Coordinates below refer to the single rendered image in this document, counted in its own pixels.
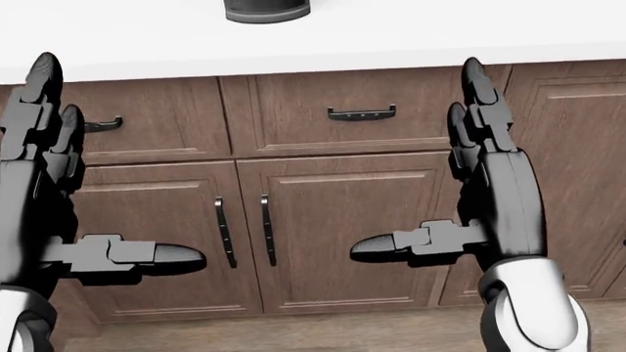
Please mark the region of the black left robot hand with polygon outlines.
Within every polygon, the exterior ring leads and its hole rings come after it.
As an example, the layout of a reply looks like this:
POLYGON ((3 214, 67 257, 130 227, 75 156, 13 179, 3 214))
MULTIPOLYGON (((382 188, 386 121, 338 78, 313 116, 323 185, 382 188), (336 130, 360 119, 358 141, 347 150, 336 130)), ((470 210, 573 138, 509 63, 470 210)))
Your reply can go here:
POLYGON ((0 286, 50 296, 61 279, 133 286, 204 269, 204 254, 185 245, 76 237, 70 197, 82 186, 89 125, 78 106, 61 105, 63 84, 58 59, 42 53, 0 116, 0 286))

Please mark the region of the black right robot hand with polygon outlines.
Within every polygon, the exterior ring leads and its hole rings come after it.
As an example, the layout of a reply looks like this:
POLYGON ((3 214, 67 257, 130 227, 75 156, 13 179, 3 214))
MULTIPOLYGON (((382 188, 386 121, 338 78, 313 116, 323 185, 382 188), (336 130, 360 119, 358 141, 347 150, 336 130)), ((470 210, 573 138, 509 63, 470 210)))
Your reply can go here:
POLYGON ((461 74, 465 101, 447 112, 452 176, 462 184, 461 222, 422 222, 361 240, 350 249, 360 263, 404 262, 412 268, 449 266, 465 254, 486 270, 500 260, 547 254, 546 218, 529 157, 510 135, 513 114, 477 58, 461 74))

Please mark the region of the black electric kettle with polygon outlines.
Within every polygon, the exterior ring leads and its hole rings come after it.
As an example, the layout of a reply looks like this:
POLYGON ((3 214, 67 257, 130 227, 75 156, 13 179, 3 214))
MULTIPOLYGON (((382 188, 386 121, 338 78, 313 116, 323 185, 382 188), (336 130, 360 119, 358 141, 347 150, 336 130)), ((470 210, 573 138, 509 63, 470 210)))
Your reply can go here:
POLYGON ((310 14, 310 0, 223 0, 226 19, 265 24, 297 20, 310 14))

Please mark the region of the brown wooden cabinet door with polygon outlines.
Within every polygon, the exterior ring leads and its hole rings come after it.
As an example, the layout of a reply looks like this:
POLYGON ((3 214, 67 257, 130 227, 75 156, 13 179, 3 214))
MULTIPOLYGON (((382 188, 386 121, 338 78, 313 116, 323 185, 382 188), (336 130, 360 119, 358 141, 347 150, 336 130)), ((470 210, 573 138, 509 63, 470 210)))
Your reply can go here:
POLYGON ((173 321, 262 312, 259 285, 232 161, 90 167, 72 200, 78 234, 121 234, 128 241, 202 251, 200 272, 147 277, 135 286, 76 289, 101 324, 173 321), (229 266, 214 200, 222 197, 238 266, 229 266))
POLYGON ((534 166, 549 254, 580 299, 626 299, 626 60, 487 66, 534 166))
POLYGON ((472 304, 477 269, 411 269, 350 259, 356 242, 453 219, 459 185, 446 152, 241 160, 240 186, 265 313, 302 314, 472 304), (269 196, 277 265, 268 260, 269 196))

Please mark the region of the brown wooden drawer front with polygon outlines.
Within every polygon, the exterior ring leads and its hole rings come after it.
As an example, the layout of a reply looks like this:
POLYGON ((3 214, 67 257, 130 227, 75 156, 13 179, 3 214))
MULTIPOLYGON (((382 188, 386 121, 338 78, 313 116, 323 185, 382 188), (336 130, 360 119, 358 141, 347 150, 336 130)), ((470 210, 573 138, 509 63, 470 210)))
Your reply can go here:
POLYGON ((447 149, 461 68, 233 75, 218 79, 237 157, 447 149))
POLYGON ((231 155, 216 78, 91 81, 64 85, 63 102, 87 122, 119 128, 87 134, 89 165, 211 160, 231 155))

